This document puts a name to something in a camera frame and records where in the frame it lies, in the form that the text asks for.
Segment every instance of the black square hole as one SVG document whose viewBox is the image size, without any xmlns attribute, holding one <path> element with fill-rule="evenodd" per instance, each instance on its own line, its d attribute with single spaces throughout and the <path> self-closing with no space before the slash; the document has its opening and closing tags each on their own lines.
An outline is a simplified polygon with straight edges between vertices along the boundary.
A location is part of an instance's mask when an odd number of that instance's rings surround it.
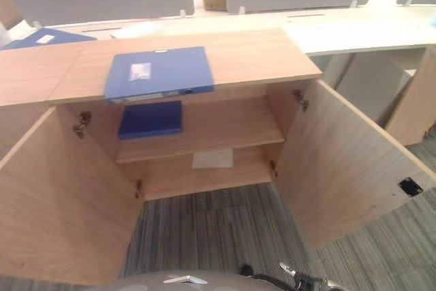
<svg viewBox="0 0 436 291">
<path fill-rule="evenodd" d="M 398 185 L 409 197 L 417 196 L 424 191 L 418 184 L 416 184 L 414 180 L 409 177 L 402 180 L 400 183 L 398 183 Z"/>
</svg>

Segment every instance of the blue box file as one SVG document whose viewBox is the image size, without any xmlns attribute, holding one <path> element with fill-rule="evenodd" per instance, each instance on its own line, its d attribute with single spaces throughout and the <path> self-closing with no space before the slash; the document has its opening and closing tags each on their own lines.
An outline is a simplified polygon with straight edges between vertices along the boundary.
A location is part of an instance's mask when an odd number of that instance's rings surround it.
<svg viewBox="0 0 436 291">
<path fill-rule="evenodd" d="M 124 109 L 118 130 L 121 140 L 181 133 L 182 102 L 131 105 Z"/>
<path fill-rule="evenodd" d="M 206 52 L 193 47 L 116 55 L 104 95 L 119 103 L 209 91 L 213 77 Z"/>
<path fill-rule="evenodd" d="M 40 41 L 44 37 L 47 39 L 47 42 L 45 43 Z M 43 28 L 32 33 L 23 40 L 14 40 L 13 42 L 10 42 L 4 46 L 2 50 L 47 46 L 49 44 L 66 44 L 68 42 L 91 41 L 96 39 L 97 38 L 95 37 L 88 37 L 86 35 Z"/>
</svg>

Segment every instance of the floor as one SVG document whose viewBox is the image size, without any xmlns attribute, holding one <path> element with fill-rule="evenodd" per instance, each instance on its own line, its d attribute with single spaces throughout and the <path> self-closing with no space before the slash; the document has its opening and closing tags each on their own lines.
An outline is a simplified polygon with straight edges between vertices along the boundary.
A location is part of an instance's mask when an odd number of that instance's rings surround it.
<svg viewBox="0 0 436 291">
<path fill-rule="evenodd" d="M 436 171 L 436 131 L 410 146 Z M 317 250 L 305 247 L 270 183 L 147 202 L 120 277 L 166 269 L 257 273 L 291 282 L 278 261 L 350 290 L 436 290 L 436 188 L 369 226 Z M 86 290 L 0 277 L 0 290 Z"/>
</svg>

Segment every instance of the white desk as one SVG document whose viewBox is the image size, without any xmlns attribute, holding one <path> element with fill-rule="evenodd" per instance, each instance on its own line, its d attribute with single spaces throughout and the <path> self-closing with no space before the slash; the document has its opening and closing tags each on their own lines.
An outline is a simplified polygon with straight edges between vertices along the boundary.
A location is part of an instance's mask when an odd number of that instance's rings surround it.
<svg viewBox="0 0 436 291">
<path fill-rule="evenodd" d="M 155 34 L 186 35 L 281 27 L 308 55 L 418 48 L 436 44 L 436 28 L 429 24 L 436 6 L 401 7 L 396 5 L 395 0 L 369 0 L 366 6 L 357 8 L 239 16 L 205 11 L 202 0 L 195 0 L 195 4 L 193 16 L 154 20 L 162 26 Z M 115 29 L 139 21 L 96 22 L 56 28 L 103 40 L 109 39 Z M 21 22 L 10 34 L 12 39 L 18 39 L 32 31 L 33 28 Z"/>
</svg>

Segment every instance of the cabinet door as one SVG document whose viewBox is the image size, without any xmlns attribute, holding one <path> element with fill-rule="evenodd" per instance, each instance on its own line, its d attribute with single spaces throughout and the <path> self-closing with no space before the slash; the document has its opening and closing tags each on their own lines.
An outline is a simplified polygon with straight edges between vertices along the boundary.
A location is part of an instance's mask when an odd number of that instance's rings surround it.
<svg viewBox="0 0 436 291">
<path fill-rule="evenodd" d="M 321 80 L 307 87 L 277 164 L 277 189 L 318 248 L 407 202 L 397 185 L 424 190 L 436 177 L 392 136 Z"/>
<path fill-rule="evenodd" d="M 50 108 L 0 161 L 0 274 L 114 281 L 142 201 L 77 118 Z"/>
</svg>

